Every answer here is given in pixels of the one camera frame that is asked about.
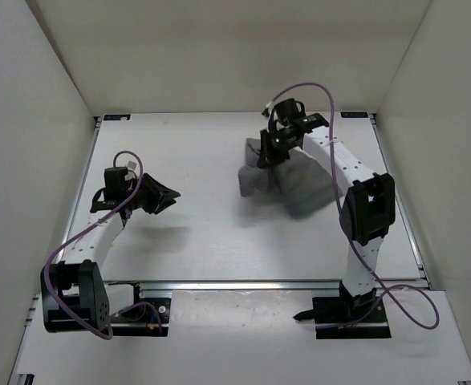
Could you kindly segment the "grey pleated skirt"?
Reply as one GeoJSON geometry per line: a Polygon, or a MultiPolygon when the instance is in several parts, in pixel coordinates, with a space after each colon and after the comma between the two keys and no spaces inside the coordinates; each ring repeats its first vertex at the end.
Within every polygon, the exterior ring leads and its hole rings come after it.
{"type": "Polygon", "coordinates": [[[259,155],[260,140],[247,138],[245,163],[238,170],[242,197],[262,194],[268,201],[280,204],[289,217],[298,221],[335,201],[330,174],[305,152],[294,148],[288,160],[269,168],[258,167],[259,155]]]}

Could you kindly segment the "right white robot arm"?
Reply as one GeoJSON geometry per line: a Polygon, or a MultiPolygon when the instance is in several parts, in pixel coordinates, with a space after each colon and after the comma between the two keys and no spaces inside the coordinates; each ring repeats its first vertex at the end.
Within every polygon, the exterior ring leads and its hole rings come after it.
{"type": "Polygon", "coordinates": [[[339,223],[349,242],[347,266],[339,284],[338,311],[356,321],[376,298],[376,265],[385,236],[396,220],[395,182],[364,165],[335,138],[319,113],[269,118],[261,131],[261,166],[283,163],[300,147],[327,169],[335,185],[339,223]]]}

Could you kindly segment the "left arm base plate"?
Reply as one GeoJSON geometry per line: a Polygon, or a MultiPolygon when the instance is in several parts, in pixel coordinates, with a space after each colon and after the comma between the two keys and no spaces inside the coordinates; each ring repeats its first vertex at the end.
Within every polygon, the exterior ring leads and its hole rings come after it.
{"type": "Polygon", "coordinates": [[[167,337],[171,292],[147,290],[140,283],[106,286],[112,332],[124,337],[167,337]]]}

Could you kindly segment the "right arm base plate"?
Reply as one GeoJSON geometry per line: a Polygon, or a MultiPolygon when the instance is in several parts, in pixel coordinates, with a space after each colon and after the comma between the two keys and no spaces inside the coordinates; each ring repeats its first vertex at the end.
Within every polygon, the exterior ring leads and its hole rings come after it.
{"type": "Polygon", "coordinates": [[[350,312],[339,297],[314,297],[312,308],[297,313],[296,322],[315,322],[318,340],[388,339],[392,337],[383,301],[350,312]]]}

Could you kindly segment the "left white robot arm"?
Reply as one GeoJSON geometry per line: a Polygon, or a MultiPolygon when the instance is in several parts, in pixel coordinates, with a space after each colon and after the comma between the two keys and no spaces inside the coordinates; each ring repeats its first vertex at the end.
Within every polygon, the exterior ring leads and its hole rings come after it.
{"type": "Polygon", "coordinates": [[[62,261],[51,261],[41,271],[43,324],[48,332],[87,330],[110,339],[116,316],[137,319],[151,311],[160,320],[155,306],[134,285],[106,284],[101,268],[136,210],[157,215],[179,197],[147,173],[137,176],[127,167],[105,169],[104,186],[92,198],[87,227],[64,246],[62,261]]]}

